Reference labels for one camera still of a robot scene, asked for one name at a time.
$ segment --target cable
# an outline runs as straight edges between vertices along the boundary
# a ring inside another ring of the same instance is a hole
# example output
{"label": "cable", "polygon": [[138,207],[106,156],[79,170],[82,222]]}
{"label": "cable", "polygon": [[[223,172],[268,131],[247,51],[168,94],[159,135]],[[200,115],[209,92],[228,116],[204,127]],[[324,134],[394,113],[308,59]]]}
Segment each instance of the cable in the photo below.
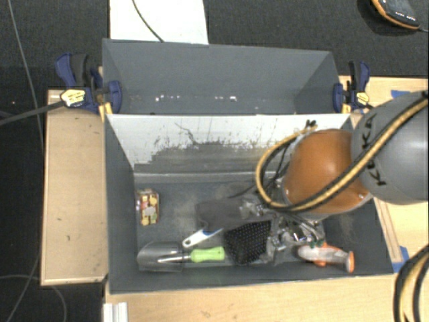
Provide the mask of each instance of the cable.
{"label": "cable", "polygon": [[30,274],[28,276],[28,280],[25,283],[24,288],[22,289],[21,294],[20,294],[18,300],[16,301],[15,306],[12,309],[12,312],[9,314],[9,317],[7,318],[6,322],[10,322],[10,320],[12,320],[12,317],[14,316],[16,310],[18,309],[19,304],[21,304],[22,298],[24,298],[24,295],[27,292],[28,286],[29,286],[30,282],[32,281],[34,273],[36,273],[36,268],[38,267],[38,262],[39,262],[39,257],[37,257],[36,261],[34,262],[32,271],[30,272]]}
{"label": "cable", "polygon": [[398,273],[395,282],[395,292],[393,294],[393,318],[395,322],[405,322],[408,320],[404,313],[404,289],[410,287],[410,283],[416,275],[420,275],[428,258],[429,245],[426,245],[415,256],[410,258]]}
{"label": "cable", "polygon": [[413,317],[415,322],[421,322],[420,312],[419,312],[419,303],[420,303],[420,293],[422,291],[423,280],[429,269],[429,258],[426,259],[420,273],[418,274],[416,285],[413,292]]}
{"label": "cable", "polygon": [[272,207],[278,208],[279,212],[303,212],[313,210],[320,205],[327,202],[329,199],[337,196],[342,192],[351,182],[353,182],[359,174],[365,169],[367,163],[374,157],[385,145],[385,143],[392,137],[392,135],[412,116],[417,112],[421,111],[423,108],[428,106],[428,98],[426,95],[423,95],[420,99],[412,103],[410,106],[406,107],[399,115],[397,115],[392,121],[387,124],[381,130],[380,133],[374,138],[374,140],[369,144],[364,152],[362,152],[352,164],[334,181],[326,185],[322,190],[315,193],[314,195],[304,199],[303,201],[287,205],[285,203],[274,202],[266,194],[261,184],[263,178],[261,177],[261,167],[264,165],[266,159],[271,155],[272,152],[277,150],[280,146],[287,142],[291,142],[291,138],[296,138],[297,136],[292,135],[289,138],[284,139],[275,146],[271,147],[261,158],[257,165],[256,169],[256,181],[259,194],[265,200],[267,204]]}
{"label": "cable", "polygon": [[2,119],[2,120],[0,120],[0,126],[8,124],[8,123],[12,123],[13,121],[19,121],[20,119],[31,117],[32,115],[39,115],[41,113],[45,113],[45,112],[57,109],[59,107],[64,107],[63,101],[57,101],[56,103],[52,103],[50,105],[39,107],[38,109],[34,109],[31,111],[20,113],[19,115],[13,115],[11,117]]}
{"label": "cable", "polygon": [[134,8],[137,12],[137,14],[139,15],[140,19],[142,20],[142,22],[146,25],[146,27],[149,29],[149,31],[161,42],[164,43],[165,41],[160,37],[160,35],[158,35],[154,29],[152,29],[150,27],[150,25],[147,23],[147,21],[145,20],[145,18],[143,18],[143,16],[140,13],[139,8],[137,7],[137,4],[135,3],[135,0],[132,0]]}
{"label": "cable", "polygon": [[[15,31],[16,40],[18,42],[19,52],[21,53],[22,62],[24,64],[24,68],[25,68],[25,73],[27,74],[29,88],[30,88],[30,91],[32,92],[33,104],[34,104],[34,107],[36,109],[38,109],[39,106],[38,106],[38,101],[36,99],[36,92],[34,91],[33,80],[32,80],[32,77],[29,74],[29,68],[28,68],[28,65],[27,65],[27,60],[25,59],[25,54],[24,54],[24,51],[23,51],[23,48],[22,48],[21,40],[19,38],[19,32],[18,32],[18,28],[16,26],[15,16],[13,14],[11,0],[7,0],[7,4],[9,5],[9,12],[11,14],[13,29]],[[38,118],[38,129],[39,129],[39,136],[40,136],[40,145],[41,145],[41,149],[42,149],[42,154],[44,154],[45,151],[44,151],[44,137],[43,137],[43,130],[42,130],[42,122],[40,120],[40,116],[39,115],[37,116],[37,118]]]}
{"label": "cable", "polygon": [[[21,54],[22,62],[23,62],[24,68],[25,68],[25,74],[27,76],[29,87],[30,87],[30,91],[32,93],[33,104],[34,104],[35,110],[29,112],[29,113],[31,113],[31,112],[39,110],[39,106],[38,106],[38,102],[37,102],[37,98],[36,98],[36,92],[35,92],[35,89],[34,89],[32,77],[31,77],[31,75],[29,73],[27,59],[25,58],[25,54],[24,54],[24,51],[23,51],[21,39],[19,37],[19,32],[18,32],[16,20],[15,20],[15,15],[13,14],[13,8],[12,8],[12,2],[11,2],[11,0],[7,0],[7,4],[9,6],[9,12],[10,12],[10,15],[11,15],[12,24],[13,24],[13,30],[15,32],[15,37],[16,37],[16,40],[17,40],[17,43],[18,43],[18,47],[19,47],[19,53]],[[37,121],[38,121],[38,131],[39,131],[39,137],[40,137],[40,148],[42,150],[42,156],[44,156],[44,153],[45,153],[45,151],[44,151],[44,136],[43,136],[43,129],[42,129],[42,121],[40,119],[39,113],[40,112],[36,112],[35,114],[37,115]],[[9,123],[10,121],[13,121],[13,120],[22,119],[22,118],[24,118],[23,115],[25,115],[25,117],[29,117],[30,115],[27,115],[27,114],[28,113],[22,113],[21,115],[18,115],[18,116],[8,116],[10,114],[4,113],[3,116],[4,117],[8,117],[8,118],[5,119],[5,120],[0,121],[0,125]],[[18,309],[19,305],[22,302],[22,299],[25,296],[25,293],[28,290],[28,286],[29,286],[30,282],[32,280],[38,281],[38,277],[34,276],[34,274],[35,274],[36,269],[38,267],[39,257],[40,257],[40,255],[37,256],[36,261],[34,262],[32,271],[30,272],[30,275],[28,275],[28,276],[23,275],[23,274],[22,275],[21,274],[12,274],[12,275],[7,275],[7,276],[0,276],[0,280],[10,279],[10,278],[26,278],[27,279],[27,282],[25,283],[25,286],[24,286],[23,290],[21,291],[21,294],[20,294],[18,300],[16,301],[15,306],[12,309],[12,312],[9,314],[9,317],[7,318],[6,322],[10,322],[10,320],[12,320],[12,318],[13,318],[16,310]],[[61,294],[61,292],[56,287],[52,287],[52,289],[55,291],[55,293],[61,299],[61,303],[62,303],[62,307],[63,307],[63,311],[64,311],[63,322],[66,322],[66,320],[67,320],[67,306],[66,306],[66,301],[64,300],[64,297]]]}
{"label": "cable", "polygon": [[292,143],[298,136],[314,131],[316,128],[317,125],[313,125],[312,127],[305,127],[303,130],[297,131],[291,136],[284,138],[282,141],[274,144],[270,149],[268,149],[259,159],[255,171],[256,187],[259,194],[262,196],[262,199],[267,204],[271,205],[272,207],[287,207],[286,204],[273,202],[263,188],[263,167],[267,166],[267,162],[269,162],[268,159],[272,157],[274,153],[278,153],[283,147],[288,146],[290,143]]}
{"label": "cable", "polygon": [[[10,274],[7,276],[0,276],[0,280],[6,280],[6,279],[27,279],[27,282],[30,283],[32,280],[38,281],[39,278],[37,276],[27,276],[24,274]],[[63,310],[63,318],[62,318],[62,322],[66,322],[67,321],[67,305],[66,305],[66,301],[64,299],[64,296],[62,295],[62,293],[55,287],[55,286],[51,286],[50,287],[56,294],[58,297],[60,297],[61,300],[61,304],[62,304],[62,310]],[[7,322],[9,322],[11,320],[11,318],[13,317],[13,314],[11,314],[9,316],[9,318],[7,319]]]}

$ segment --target wooden board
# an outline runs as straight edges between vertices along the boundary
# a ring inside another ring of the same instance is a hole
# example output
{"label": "wooden board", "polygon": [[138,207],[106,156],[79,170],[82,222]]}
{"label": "wooden board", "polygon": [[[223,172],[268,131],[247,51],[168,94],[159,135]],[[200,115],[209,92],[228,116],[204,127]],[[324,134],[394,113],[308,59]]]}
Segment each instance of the wooden board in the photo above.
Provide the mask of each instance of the wooden board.
{"label": "wooden board", "polygon": [[[59,101],[50,91],[48,103]],[[100,117],[65,107],[48,113],[40,282],[99,282],[107,274]]]}

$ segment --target blue tape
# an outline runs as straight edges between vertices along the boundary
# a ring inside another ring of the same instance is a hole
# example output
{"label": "blue tape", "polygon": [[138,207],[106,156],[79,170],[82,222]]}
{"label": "blue tape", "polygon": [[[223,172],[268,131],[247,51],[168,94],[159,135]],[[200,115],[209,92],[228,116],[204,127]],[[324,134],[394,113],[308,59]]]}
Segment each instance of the blue tape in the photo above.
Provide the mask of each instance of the blue tape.
{"label": "blue tape", "polygon": [[390,94],[391,94],[391,97],[392,97],[392,98],[397,98],[397,97],[399,97],[400,95],[409,94],[409,93],[410,93],[409,91],[397,91],[397,90],[395,90],[395,89],[392,89],[392,90],[390,91]]}
{"label": "blue tape", "polygon": [[402,266],[410,259],[410,255],[408,254],[407,248],[400,246],[401,254],[402,254],[402,262],[392,262],[391,266],[393,268],[393,272],[398,273]]}

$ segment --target black wire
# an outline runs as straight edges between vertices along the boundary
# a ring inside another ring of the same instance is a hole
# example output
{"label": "black wire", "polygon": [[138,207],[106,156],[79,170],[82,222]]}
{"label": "black wire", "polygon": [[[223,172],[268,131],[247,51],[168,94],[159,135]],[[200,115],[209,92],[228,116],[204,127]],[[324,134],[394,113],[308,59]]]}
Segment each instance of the black wire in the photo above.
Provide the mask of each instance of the black wire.
{"label": "black wire", "polygon": [[400,316],[400,304],[402,303],[401,294],[406,283],[406,278],[410,275],[413,267],[418,263],[419,259],[428,252],[429,244],[423,247],[415,256],[407,260],[396,277],[395,292],[393,294],[393,318],[395,322],[400,322],[402,320]]}
{"label": "black wire", "polygon": [[139,8],[137,7],[137,4],[135,3],[135,0],[131,0],[133,2],[134,5],[134,9],[136,10],[137,14],[139,15],[140,19],[142,20],[142,22],[146,25],[146,27],[149,29],[149,31],[161,42],[164,43],[165,41],[160,37],[160,35],[158,35],[154,29],[152,29],[150,27],[150,25],[147,23],[147,21],[145,20],[145,18],[141,15]]}
{"label": "black wire", "polygon": [[419,272],[416,280],[416,285],[414,287],[413,301],[412,301],[414,322],[421,322],[420,310],[419,310],[420,293],[422,291],[423,280],[428,269],[429,269],[429,258],[425,261],[421,271]]}
{"label": "black wire", "polygon": [[[27,283],[30,283],[32,280],[36,282],[39,280],[37,276],[27,276],[25,274],[10,274],[7,276],[0,276],[0,280],[7,280],[7,279],[27,279]],[[50,288],[57,294],[58,297],[60,297],[61,304],[62,304],[62,311],[63,311],[62,322],[66,322],[68,312],[67,312],[67,305],[66,305],[64,296],[55,286],[51,286]],[[13,317],[13,314],[10,314],[9,318],[6,321],[10,321],[12,317]]]}
{"label": "black wire", "polygon": [[8,117],[8,118],[0,120],[0,126],[8,124],[8,123],[12,123],[13,121],[19,121],[20,119],[28,118],[28,117],[31,117],[33,115],[39,115],[41,113],[45,113],[45,112],[57,109],[59,107],[64,107],[63,101],[57,101],[56,103],[46,105],[43,107],[39,107],[38,109],[34,109],[34,110],[27,111],[24,113],[20,113],[19,115],[12,115],[12,117]]}
{"label": "black wire", "polygon": [[[394,121],[400,116],[400,115],[402,115],[403,113],[405,113],[407,110],[409,110],[409,109],[411,109],[412,107],[414,107],[414,106],[416,106],[416,105],[418,105],[418,104],[420,104],[424,99],[427,99],[428,97],[427,97],[427,94],[426,94],[426,92],[422,92],[422,96],[418,99],[418,100],[416,100],[416,101],[414,101],[412,104],[410,104],[410,105],[408,105],[405,109],[403,109],[402,111],[400,111],[393,119],[391,119],[391,121],[375,136],[375,138],[368,144],[368,146],[367,146],[367,148],[363,151],[363,152],[361,152],[360,154],[359,154],[359,156],[350,164],[350,166],[340,175],[340,176],[338,176],[335,180],[333,180],[332,182],[330,182],[328,185],[326,185],[322,190],[320,190],[319,192],[317,192],[317,193],[315,193],[314,195],[312,195],[312,196],[310,196],[310,197],[308,197],[307,199],[304,199],[303,201],[300,201],[299,203],[296,203],[296,204],[292,204],[292,205],[290,205],[290,206],[288,206],[288,207],[276,207],[275,209],[276,209],[276,211],[279,211],[279,212],[290,212],[290,213],[302,213],[302,212],[304,212],[304,211],[311,211],[311,210],[314,210],[314,209],[316,209],[316,208],[318,208],[319,206],[321,206],[321,205],[323,205],[323,204],[325,204],[327,201],[329,201],[329,200],[331,200],[332,198],[334,198],[334,197],[336,197],[337,195],[339,195],[341,192],[343,192],[347,187],[348,187],[348,185],[350,184],[350,182],[353,182],[361,173],[362,173],[362,171],[364,171],[365,170],[365,167],[363,167],[360,171],[358,171],[354,176],[352,176],[350,179],[348,179],[348,181],[347,181],[347,183],[346,184],[344,184],[341,188],[339,188],[336,192],[334,192],[333,194],[331,194],[329,197],[327,197],[327,198],[325,198],[325,199],[323,199],[321,202],[319,202],[319,203],[317,203],[317,204],[315,204],[315,205],[313,205],[313,206],[311,206],[311,207],[308,207],[308,208],[306,208],[306,209],[301,209],[301,210],[299,210],[299,211],[293,211],[293,209],[295,208],[295,207],[299,207],[300,205],[303,205],[303,204],[306,204],[306,203],[309,203],[309,202],[311,202],[311,201],[313,201],[314,199],[316,199],[316,198],[318,198],[320,195],[322,195],[323,193],[325,193],[327,190],[329,190],[331,187],[333,187],[334,185],[336,185],[340,180],[342,180],[346,175],[348,175],[349,173],[350,173],[350,171],[353,169],[353,167],[356,165],[356,163],[358,162],[358,161],[360,161],[360,159],[362,159],[362,157],[364,157],[365,155],[366,155],[366,153],[368,152],[368,150],[369,149],[371,149],[373,146],[374,146],[374,144],[379,140],[379,138],[388,130],[388,128],[394,123]],[[402,128],[402,126],[401,127],[399,127],[394,133],[393,133],[393,135],[391,136],[391,137],[393,137],[401,128]],[[380,147],[380,149],[378,149],[378,151],[377,151],[377,153],[375,153],[374,154],[374,156],[376,155],[376,154],[378,154],[383,148],[384,148],[384,146],[386,145],[386,143],[387,142],[385,142],[381,147]]]}

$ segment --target blue clamp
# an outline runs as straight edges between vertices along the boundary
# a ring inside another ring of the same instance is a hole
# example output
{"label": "blue clamp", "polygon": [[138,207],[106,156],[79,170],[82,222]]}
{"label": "blue clamp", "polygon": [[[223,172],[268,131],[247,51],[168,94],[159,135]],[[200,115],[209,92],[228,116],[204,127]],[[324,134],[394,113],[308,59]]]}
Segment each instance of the blue clamp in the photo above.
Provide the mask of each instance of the blue clamp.
{"label": "blue clamp", "polygon": [[342,112],[345,105],[350,111],[368,106],[369,98],[365,93],[370,77],[368,65],[363,61],[360,61],[359,64],[350,61],[349,69],[351,80],[347,81],[347,89],[344,90],[343,85],[337,83],[332,92],[332,104],[337,113]]}
{"label": "blue clamp", "polygon": [[118,113],[122,104],[122,90],[119,81],[113,80],[103,87],[103,78],[97,70],[86,69],[86,54],[66,52],[55,61],[56,74],[64,81],[67,89],[85,91],[84,102],[76,105],[80,109],[98,113],[99,106],[110,102],[112,112]]}

